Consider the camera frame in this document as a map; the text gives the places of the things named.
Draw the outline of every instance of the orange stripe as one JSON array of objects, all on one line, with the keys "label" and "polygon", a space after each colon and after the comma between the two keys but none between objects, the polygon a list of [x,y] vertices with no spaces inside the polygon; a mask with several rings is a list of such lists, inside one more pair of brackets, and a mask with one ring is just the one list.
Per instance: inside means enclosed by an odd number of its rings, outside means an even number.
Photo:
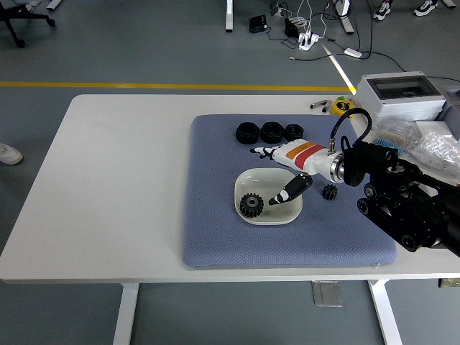
[{"label": "orange stripe", "polygon": [[303,150],[306,150],[309,147],[312,147],[313,145],[316,145],[316,144],[314,142],[306,142],[305,144],[301,144],[300,146],[297,146],[295,149],[290,150],[286,154],[286,157],[289,158],[290,160],[293,160],[295,156],[297,156]]},{"label": "orange stripe", "polygon": [[307,158],[309,158],[312,154],[317,153],[317,151],[320,151],[324,148],[324,146],[314,144],[312,147],[309,149],[306,149],[304,152],[302,152],[300,155],[295,158],[295,166],[297,166],[299,169],[303,170],[303,166],[305,164],[305,161]]}]

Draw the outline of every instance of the chair wheel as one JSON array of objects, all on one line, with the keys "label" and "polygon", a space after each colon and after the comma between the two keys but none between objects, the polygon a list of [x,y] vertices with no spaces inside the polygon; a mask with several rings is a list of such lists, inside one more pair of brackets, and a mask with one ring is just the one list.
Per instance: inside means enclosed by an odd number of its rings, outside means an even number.
[{"label": "chair wheel", "polygon": [[23,40],[16,40],[16,45],[19,48],[24,48],[26,46],[26,42],[24,42]]}]

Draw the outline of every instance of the white bowl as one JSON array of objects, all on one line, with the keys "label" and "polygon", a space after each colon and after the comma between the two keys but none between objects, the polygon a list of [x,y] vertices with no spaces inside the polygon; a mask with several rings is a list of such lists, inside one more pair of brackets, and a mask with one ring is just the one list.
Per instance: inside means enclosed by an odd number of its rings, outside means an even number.
[{"label": "white bowl", "polygon": [[[235,209],[248,223],[255,225],[280,225],[293,221],[302,211],[302,196],[279,205],[269,205],[268,200],[274,198],[293,178],[294,174],[277,167],[249,169],[243,172],[235,182]],[[245,217],[239,210],[243,196],[255,193],[264,201],[262,213],[255,218]]]}]

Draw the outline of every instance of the gray floor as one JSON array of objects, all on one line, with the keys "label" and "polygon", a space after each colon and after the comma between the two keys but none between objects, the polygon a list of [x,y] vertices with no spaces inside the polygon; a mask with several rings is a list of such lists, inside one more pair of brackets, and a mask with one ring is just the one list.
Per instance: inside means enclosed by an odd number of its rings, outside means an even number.
[{"label": "gray floor", "polygon": [[[36,12],[47,12],[45,5]],[[190,83],[269,86],[331,86],[345,83],[321,45],[290,50],[265,33],[250,34],[248,18],[269,15],[268,0],[238,1],[234,31],[224,30],[224,0],[63,0],[51,13],[57,26],[15,20],[27,46],[15,46],[0,25],[0,83]],[[398,1],[383,22],[373,22],[364,1],[355,4],[360,50],[394,58],[405,70],[460,79],[457,44],[460,9],[441,2],[427,17],[412,11],[419,0]],[[288,2],[297,11],[300,1]],[[4,6],[12,1],[3,0]],[[316,13],[325,1],[311,1]],[[372,11],[378,1],[371,3]],[[308,16],[303,6],[300,15]],[[271,38],[284,38],[282,20],[267,18]],[[326,35],[358,49],[326,21]],[[322,32],[318,16],[313,31]],[[331,52],[341,48],[321,40]],[[363,74],[398,72],[389,58],[336,57],[353,85]],[[439,88],[458,85],[432,79]],[[180,88],[0,86],[0,140],[18,148],[24,161],[0,165],[0,251],[73,97],[82,93],[280,93]],[[142,285],[133,344],[383,344],[366,282],[341,284],[345,306],[317,309],[307,282]],[[436,280],[387,284],[404,344],[456,344],[460,289],[439,289]],[[111,344],[121,297],[119,285],[0,284],[0,343]]]}]

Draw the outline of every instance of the white sneaker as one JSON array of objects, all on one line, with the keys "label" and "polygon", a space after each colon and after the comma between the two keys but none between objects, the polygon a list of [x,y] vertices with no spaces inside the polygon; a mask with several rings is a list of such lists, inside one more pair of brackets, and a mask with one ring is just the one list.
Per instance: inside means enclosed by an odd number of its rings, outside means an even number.
[{"label": "white sneaker", "polygon": [[437,0],[426,0],[419,7],[414,9],[414,15],[417,17],[426,16],[438,6]]},{"label": "white sneaker", "polygon": [[14,147],[0,143],[0,162],[13,165],[21,162],[22,155]]},{"label": "white sneaker", "polygon": [[391,12],[391,4],[386,2],[385,0],[382,1],[379,9],[374,13],[374,19],[376,20],[383,20],[387,14]]}]

